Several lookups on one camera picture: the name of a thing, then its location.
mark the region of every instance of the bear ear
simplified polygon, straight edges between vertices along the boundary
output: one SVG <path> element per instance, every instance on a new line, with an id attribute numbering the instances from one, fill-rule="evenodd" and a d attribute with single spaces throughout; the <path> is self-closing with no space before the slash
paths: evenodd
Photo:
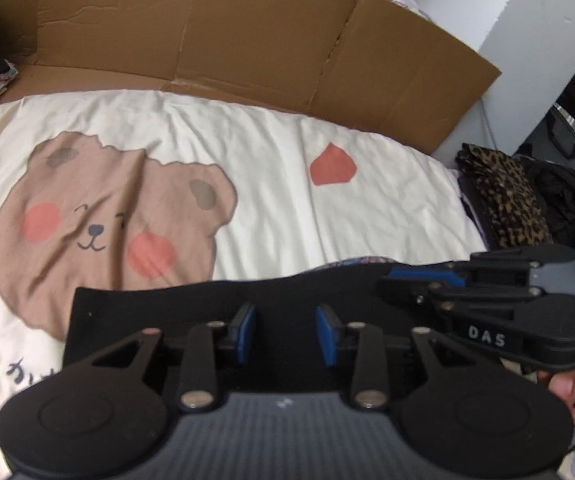
<path id="1" fill-rule="evenodd" d="M 78 157 L 82 149 L 81 145 L 90 141 L 93 142 L 91 137 L 80 132 L 61 132 L 53 139 L 41 142 L 34 148 L 29 156 L 28 166 L 46 165 L 54 170 Z"/>
<path id="2" fill-rule="evenodd" d="M 203 168 L 201 174 L 189 181 L 189 189 L 201 211 L 214 218 L 217 224 L 225 224 L 234 214 L 236 189 L 220 166 L 211 164 Z"/>

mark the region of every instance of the bear mouth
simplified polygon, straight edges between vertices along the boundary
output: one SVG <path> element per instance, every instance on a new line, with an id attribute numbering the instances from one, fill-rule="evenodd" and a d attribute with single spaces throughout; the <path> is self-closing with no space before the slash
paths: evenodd
<path id="1" fill-rule="evenodd" d="M 80 242 L 76 242 L 76 244 L 78 245 L 78 248 L 82 249 L 83 251 L 87 251 L 88 249 L 91 249 L 92 251 L 100 252 L 107 247 L 104 245 L 103 245 L 103 247 L 94 247 L 94 241 L 95 240 L 96 240 L 96 237 L 94 236 L 91 239 L 91 242 L 89 244 L 87 244 L 86 246 L 81 244 Z"/>

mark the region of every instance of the pink cheek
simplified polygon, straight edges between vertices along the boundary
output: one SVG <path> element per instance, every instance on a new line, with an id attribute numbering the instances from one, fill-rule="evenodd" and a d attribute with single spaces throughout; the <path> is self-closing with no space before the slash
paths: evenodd
<path id="1" fill-rule="evenodd" d="M 141 233 L 127 247 L 127 263 L 145 278 L 158 278 L 176 260 L 171 242 L 153 233 Z"/>
<path id="2" fill-rule="evenodd" d="M 42 242 L 54 234 L 61 223 L 61 210 L 56 204 L 43 202 L 30 208 L 23 216 L 21 231 L 30 242 Z"/>

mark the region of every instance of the cardboard sheet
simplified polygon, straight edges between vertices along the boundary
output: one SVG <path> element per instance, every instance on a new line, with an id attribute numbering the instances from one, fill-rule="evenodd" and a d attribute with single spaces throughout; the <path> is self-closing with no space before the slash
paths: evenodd
<path id="1" fill-rule="evenodd" d="M 18 39 L 0 43 L 23 57 L 35 30 L 37 65 L 209 89 L 426 153 L 499 75 L 386 0 L 23 0 L 13 10 L 9 1 L 0 0 L 0 20 L 16 29 L 1 29 Z"/>
<path id="2" fill-rule="evenodd" d="M 215 88 L 200 86 L 183 81 L 167 81 L 155 77 L 108 72 L 89 68 L 69 68 L 65 66 L 41 66 L 22 64 L 18 66 L 17 80 L 0 98 L 0 104 L 17 101 L 23 97 L 63 92 L 83 92 L 95 90 L 161 90 L 181 95 L 192 95 L 205 99 L 215 99 L 226 103 L 270 108 L 279 112 L 289 112 L 285 108 L 272 107 L 260 101 L 247 99 Z"/>

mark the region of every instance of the black bag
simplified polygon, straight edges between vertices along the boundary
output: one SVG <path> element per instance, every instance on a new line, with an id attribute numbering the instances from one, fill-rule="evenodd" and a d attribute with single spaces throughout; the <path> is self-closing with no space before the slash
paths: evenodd
<path id="1" fill-rule="evenodd" d="M 555 243 L 575 249 L 575 171 L 523 157 L 520 163 Z"/>
<path id="2" fill-rule="evenodd" d="M 517 151 L 575 170 L 575 131 L 556 108 L 551 108 Z"/>

